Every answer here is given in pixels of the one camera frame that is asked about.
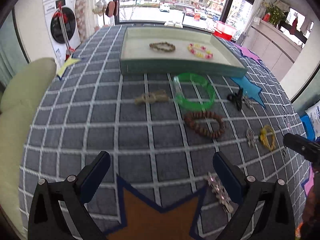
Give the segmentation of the silver rhinestone hair clip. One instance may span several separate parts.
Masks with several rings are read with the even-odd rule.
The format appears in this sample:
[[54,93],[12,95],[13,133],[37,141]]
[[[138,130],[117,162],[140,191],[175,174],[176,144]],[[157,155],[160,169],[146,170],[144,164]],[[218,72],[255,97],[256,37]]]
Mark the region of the silver rhinestone hair clip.
[[208,172],[208,174],[206,176],[206,181],[208,182],[208,185],[211,187],[212,193],[215,194],[219,203],[222,205],[223,210],[226,213],[231,214],[234,211],[234,209],[231,205],[231,198],[229,197],[220,178],[217,175],[214,176],[210,172]]

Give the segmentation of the beige jewelry tray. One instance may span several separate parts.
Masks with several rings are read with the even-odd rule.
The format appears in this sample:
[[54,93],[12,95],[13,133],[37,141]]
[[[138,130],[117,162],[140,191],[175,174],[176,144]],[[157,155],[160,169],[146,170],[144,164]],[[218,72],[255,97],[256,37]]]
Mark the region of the beige jewelry tray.
[[248,70],[231,42],[171,27],[128,27],[119,64],[123,75],[195,73],[243,77]]

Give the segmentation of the silver pendant by claw clip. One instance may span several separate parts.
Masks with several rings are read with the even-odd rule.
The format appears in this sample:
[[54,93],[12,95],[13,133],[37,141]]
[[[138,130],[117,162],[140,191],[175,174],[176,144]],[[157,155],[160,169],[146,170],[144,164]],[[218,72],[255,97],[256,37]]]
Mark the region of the silver pendant by claw clip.
[[242,103],[244,103],[247,108],[253,109],[253,103],[247,95],[242,96]]

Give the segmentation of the black hair claw clip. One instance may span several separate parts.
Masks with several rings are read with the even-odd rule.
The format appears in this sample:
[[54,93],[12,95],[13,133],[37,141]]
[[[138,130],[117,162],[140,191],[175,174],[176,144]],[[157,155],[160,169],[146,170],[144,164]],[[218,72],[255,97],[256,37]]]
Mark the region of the black hair claw clip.
[[236,105],[238,111],[242,110],[242,97],[243,97],[243,88],[239,88],[237,93],[232,93],[227,95],[227,100]]

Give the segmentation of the white cabinet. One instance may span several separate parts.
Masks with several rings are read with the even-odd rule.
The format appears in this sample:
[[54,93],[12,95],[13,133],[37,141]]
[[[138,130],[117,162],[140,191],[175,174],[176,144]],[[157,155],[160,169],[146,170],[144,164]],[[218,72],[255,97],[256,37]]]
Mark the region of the white cabinet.
[[251,25],[242,46],[256,53],[278,81],[285,77],[302,51],[285,34],[263,20]]

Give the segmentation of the green plastic bangle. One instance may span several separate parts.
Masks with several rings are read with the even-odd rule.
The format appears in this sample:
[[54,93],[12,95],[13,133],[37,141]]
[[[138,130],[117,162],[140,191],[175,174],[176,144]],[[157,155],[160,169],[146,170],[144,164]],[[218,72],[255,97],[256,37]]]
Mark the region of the green plastic bangle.
[[174,99],[180,107],[190,111],[205,111],[213,107],[215,91],[207,78],[183,73],[172,80]]

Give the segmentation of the potted green plant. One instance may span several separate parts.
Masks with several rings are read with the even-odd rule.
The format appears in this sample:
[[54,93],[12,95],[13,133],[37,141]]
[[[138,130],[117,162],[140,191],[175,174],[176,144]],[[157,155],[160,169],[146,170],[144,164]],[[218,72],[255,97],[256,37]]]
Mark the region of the potted green plant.
[[288,23],[287,12],[281,10],[278,6],[271,3],[264,3],[266,8],[265,15],[263,16],[263,21],[270,23],[274,27],[279,27],[281,22]]

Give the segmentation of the red bucket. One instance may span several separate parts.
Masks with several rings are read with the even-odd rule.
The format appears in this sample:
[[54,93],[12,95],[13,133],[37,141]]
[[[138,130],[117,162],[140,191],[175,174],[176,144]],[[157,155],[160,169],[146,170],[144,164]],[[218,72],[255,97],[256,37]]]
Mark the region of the red bucket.
[[213,32],[213,35],[216,36],[216,37],[223,38],[223,39],[228,40],[228,41],[230,41],[232,39],[232,35],[229,35],[227,33],[221,32],[221,31],[219,31],[217,29]]

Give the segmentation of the grey checked star blanket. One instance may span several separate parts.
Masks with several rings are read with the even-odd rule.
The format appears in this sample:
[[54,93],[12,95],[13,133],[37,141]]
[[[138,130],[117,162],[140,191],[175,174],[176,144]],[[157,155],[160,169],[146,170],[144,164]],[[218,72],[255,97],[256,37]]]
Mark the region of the grey checked star blanket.
[[[238,90],[228,77],[207,76],[216,99],[213,111],[223,117],[225,132],[203,138],[183,122],[174,101],[136,105],[136,97],[164,90],[173,96],[172,74],[120,73],[119,53],[126,27],[104,28],[76,50],[81,61],[46,90],[24,146],[18,186],[23,227],[40,178],[64,180],[77,174],[100,151],[111,167],[87,209],[101,230],[120,223],[116,177],[121,176],[146,197],[166,207],[206,185],[213,173],[212,156],[223,152],[231,163],[258,180],[285,181],[295,222],[305,204],[301,187],[309,163],[283,146],[283,134],[304,135],[302,122],[276,77],[252,60],[247,78],[261,88],[262,103],[238,111],[227,95]],[[254,132],[249,147],[246,131]]]

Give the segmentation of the pink basin on bucket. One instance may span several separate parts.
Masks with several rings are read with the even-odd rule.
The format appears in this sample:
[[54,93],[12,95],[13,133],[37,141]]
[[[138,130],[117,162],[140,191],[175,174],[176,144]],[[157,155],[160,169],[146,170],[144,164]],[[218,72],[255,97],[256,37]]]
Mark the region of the pink basin on bucket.
[[221,33],[225,33],[228,35],[234,35],[236,33],[236,28],[231,25],[226,24],[225,22],[216,21],[216,30],[220,31]]

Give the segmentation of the checkered folded board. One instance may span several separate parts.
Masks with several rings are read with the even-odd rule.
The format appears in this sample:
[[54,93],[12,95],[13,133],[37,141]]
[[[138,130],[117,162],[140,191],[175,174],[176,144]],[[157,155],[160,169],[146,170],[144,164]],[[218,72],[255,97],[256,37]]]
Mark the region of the checkered folded board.
[[76,16],[76,23],[78,27],[80,42],[84,42],[84,40],[87,38],[85,9],[86,9],[85,0],[75,0],[75,16]]

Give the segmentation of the lower white washing machine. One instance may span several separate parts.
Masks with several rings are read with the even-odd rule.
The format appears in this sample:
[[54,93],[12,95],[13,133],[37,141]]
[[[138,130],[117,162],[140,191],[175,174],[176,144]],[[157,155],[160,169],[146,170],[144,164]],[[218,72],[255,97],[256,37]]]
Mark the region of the lower white washing machine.
[[67,59],[67,50],[80,45],[75,0],[43,0],[44,16],[57,65]]

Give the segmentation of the red handled mop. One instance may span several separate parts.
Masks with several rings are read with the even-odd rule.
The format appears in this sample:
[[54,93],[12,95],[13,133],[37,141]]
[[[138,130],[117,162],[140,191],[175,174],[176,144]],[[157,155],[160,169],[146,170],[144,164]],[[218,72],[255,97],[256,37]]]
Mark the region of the red handled mop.
[[52,17],[52,23],[50,26],[52,36],[58,43],[63,43],[66,47],[65,59],[66,61],[74,52],[74,49],[70,45],[70,39],[75,32],[75,16],[71,9],[65,7],[66,0],[57,0],[57,11]]

